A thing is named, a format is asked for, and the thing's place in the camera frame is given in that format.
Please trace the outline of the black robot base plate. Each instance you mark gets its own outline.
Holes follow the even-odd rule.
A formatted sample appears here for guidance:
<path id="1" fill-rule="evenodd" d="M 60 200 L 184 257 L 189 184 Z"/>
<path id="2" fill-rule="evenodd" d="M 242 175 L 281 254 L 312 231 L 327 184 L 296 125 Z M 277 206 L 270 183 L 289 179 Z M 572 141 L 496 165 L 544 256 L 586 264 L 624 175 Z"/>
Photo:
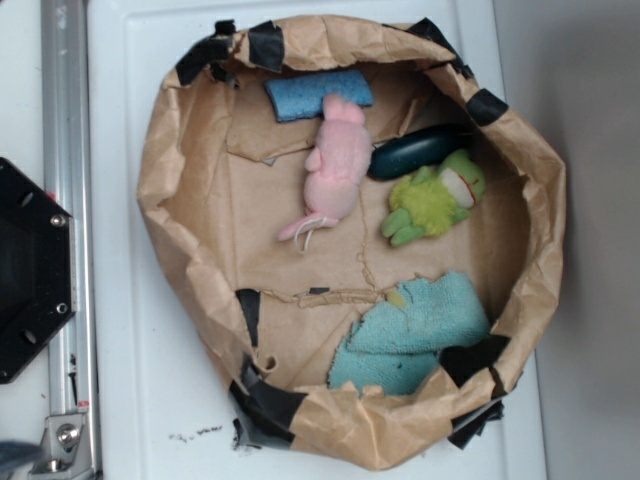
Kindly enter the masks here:
<path id="1" fill-rule="evenodd" d="M 74 314 L 71 216 L 1 160 L 1 383 L 9 384 Z"/>

